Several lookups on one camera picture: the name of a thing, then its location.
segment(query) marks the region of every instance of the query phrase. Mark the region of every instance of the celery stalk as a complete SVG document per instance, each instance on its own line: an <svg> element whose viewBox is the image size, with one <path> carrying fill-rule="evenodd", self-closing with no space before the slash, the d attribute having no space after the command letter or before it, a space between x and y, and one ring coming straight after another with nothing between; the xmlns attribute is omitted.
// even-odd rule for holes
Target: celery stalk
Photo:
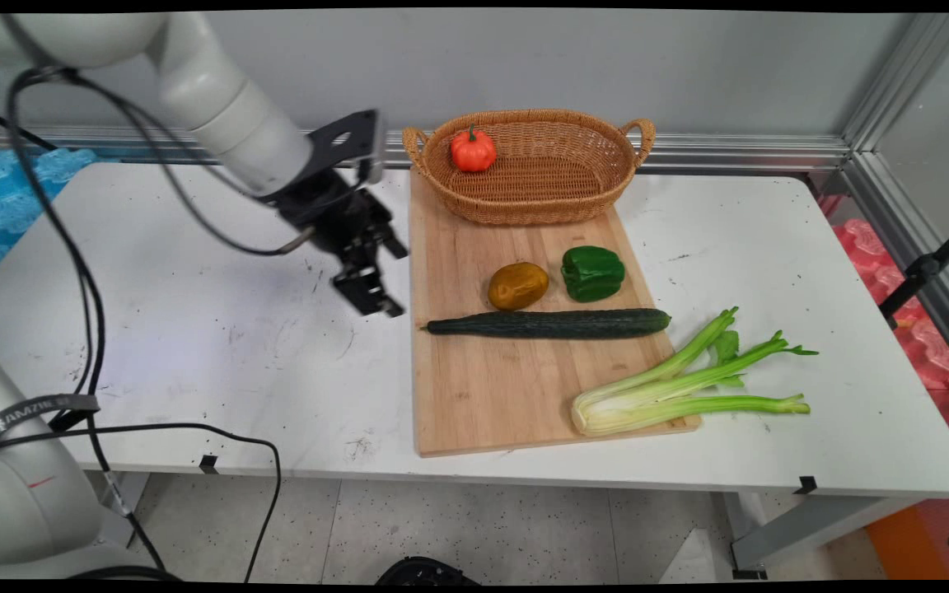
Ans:
<svg viewBox="0 0 949 593"><path fill-rule="evenodd" d="M701 356L701 353L705 352L705 348L708 348L709 344L715 342L716 338L719 338L720 334L723 334L727 326L735 322L735 311L738 311L738 307L720 312L720 315L717 315L716 319L711 320L704 329L699 331L693 340L690 340L688 345L683 346L680 352L674 353L673 356L670 356L669 359L662 362L662 364L654 368L649 368L647 371L640 372L640 374L628 376L628 378L603 385L602 387L596 387L594 390L585 391L584 394L580 395L580 398L583 398L581 401L587 404L592 401L601 400L607 397L607 395L616 394L619 393L619 391L628 390L637 385L643 385L643 383L670 379L673 378L673 376L679 375L686 367L690 367L690 364L694 363L694 361Z"/></svg>
<svg viewBox="0 0 949 593"><path fill-rule="evenodd" d="M773 353L795 353L802 356L817 354L811 352L811 350L805 350L801 346L793 348L787 348L787 346L788 342L783 340L783 333L777 331L775 335L772 335L771 340L754 346L748 352L742 353L741 356L734 357L734 359L715 367L691 372L689 375L677 376L674 379L642 383L625 388L625 390L613 390L605 395L599 390L587 391L582 395L578 395L573 401L570 416L572 416L573 424L576 425L577 429L587 435L606 435L611 432L632 431L635 428L648 427L649 424L663 422L663 420L658 419L660 416L658 406L661 402L683 398L695 393L695 391L704 390L705 387L711 387L719 383L734 384L739 371L750 367L750 365L765 357L771 356ZM742 395L735 398L735 401L738 402L742 399Z"/></svg>
<svg viewBox="0 0 949 593"><path fill-rule="evenodd" d="M692 413L711 412L762 412L762 413L811 413L811 406L803 403L803 394L786 399L760 398L754 395L732 395L732 397L696 398L683 397L655 403L643 408L612 408L582 414L576 406L572 410L573 424L583 435L601 437L614 432L635 431L637 428L667 422L689 416Z"/></svg>

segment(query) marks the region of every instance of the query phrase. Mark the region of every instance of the table leg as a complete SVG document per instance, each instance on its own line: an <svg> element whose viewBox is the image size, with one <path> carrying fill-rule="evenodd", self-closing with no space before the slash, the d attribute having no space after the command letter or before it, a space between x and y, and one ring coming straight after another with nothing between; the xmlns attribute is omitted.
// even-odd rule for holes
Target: table leg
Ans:
<svg viewBox="0 0 949 593"><path fill-rule="evenodd" d="M760 517L757 516L752 496L758 495L724 495L735 531L731 551L738 570L764 570L762 567L769 560L828 544L919 502L908 498L810 495L775 521L762 522L764 511L761 507Z"/></svg>

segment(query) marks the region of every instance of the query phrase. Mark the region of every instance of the white robot arm segment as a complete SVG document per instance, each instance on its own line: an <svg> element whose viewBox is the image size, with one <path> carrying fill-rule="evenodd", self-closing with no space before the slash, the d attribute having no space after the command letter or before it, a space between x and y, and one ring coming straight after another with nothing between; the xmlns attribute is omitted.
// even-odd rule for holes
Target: white robot arm segment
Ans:
<svg viewBox="0 0 949 593"><path fill-rule="evenodd" d="M310 140L222 52L199 12L14 15L24 34L71 68L145 53L163 104L253 195L279 191L310 159ZM0 67L30 61L0 16Z"/></svg>

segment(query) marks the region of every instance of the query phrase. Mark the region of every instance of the black object on floor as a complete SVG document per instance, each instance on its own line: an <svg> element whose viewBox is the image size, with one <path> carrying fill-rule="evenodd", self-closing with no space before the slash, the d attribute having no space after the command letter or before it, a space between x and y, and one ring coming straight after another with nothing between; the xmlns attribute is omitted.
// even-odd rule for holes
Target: black object on floor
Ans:
<svg viewBox="0 0 949 593"><path fill-rule="evenodd" d="M377 585L430 585L430 586L479 586L479 583L464 577L448 564L439 563L433 558L406 556L405 559L389 567L383 573Z"/></svg>

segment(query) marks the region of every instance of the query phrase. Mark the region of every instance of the black tape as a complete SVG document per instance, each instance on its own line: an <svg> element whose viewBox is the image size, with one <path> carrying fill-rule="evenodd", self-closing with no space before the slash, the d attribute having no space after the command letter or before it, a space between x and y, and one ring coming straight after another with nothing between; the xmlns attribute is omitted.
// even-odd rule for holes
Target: black tape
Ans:
<svg viewBox="0 0 949 593"><path fill-rule="evenodd" d="M218 476L218 470L214 469L214 462L218 461L218 455L204 455L200 459L200 469L208 475Z"/></svg>
<svg viewBox="0 0 949 593"><path fill-rule="evenodd" d="M793 494L807 494L815 488L818 488L815 484L815 476L801 476L801 489Z"/></svg>

